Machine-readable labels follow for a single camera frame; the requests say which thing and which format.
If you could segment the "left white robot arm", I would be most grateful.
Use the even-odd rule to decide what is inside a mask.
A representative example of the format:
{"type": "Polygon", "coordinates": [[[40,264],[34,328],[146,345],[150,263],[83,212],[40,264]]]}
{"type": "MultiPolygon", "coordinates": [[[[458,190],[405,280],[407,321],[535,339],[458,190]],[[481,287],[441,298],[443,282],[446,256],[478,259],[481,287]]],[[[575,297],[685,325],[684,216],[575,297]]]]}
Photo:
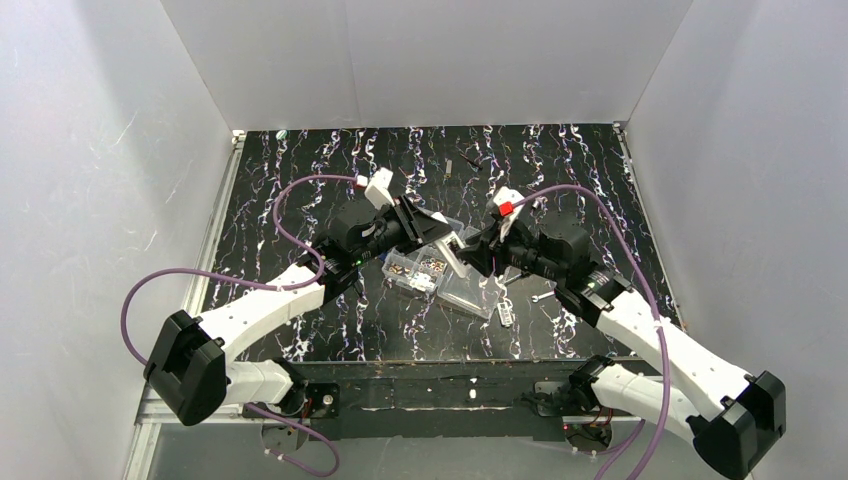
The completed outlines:
{"type": "Polygon", "coordinates": [[[350,288],[360,267],[391,250],[409,253],[453,234],[440,214],[400,197],[375,208],[344,204],[314,245],[274,278],[223,307],[192,316],[184,310],[163,323],[143,376],[178,421],[197,425],[220,407],[260,402],[281,406],[307,379],[285,360],[241,362],[238,355],[266,334],[350,288]]]}

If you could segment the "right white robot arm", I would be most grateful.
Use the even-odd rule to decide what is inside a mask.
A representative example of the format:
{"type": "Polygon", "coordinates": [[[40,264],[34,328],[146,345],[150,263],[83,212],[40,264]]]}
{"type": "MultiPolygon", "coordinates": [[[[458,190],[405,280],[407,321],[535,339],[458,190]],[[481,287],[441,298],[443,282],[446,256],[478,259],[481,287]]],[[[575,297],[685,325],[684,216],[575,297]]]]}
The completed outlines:
{"type": "Polygon", "coordinates": [[[450,246],[484,276],[508,267],[555,284],[571,314],[630,347],[662,375],[651,381],[595,356],[571,374],[571,396],[584,408],[623,410],[689,441],[727,479],[745,479],[786,431],[786,387],[769,371],[753,375],[700,345],[593,252],[571,215],[546,215],[537,230],[516,215],[450,246]]]}

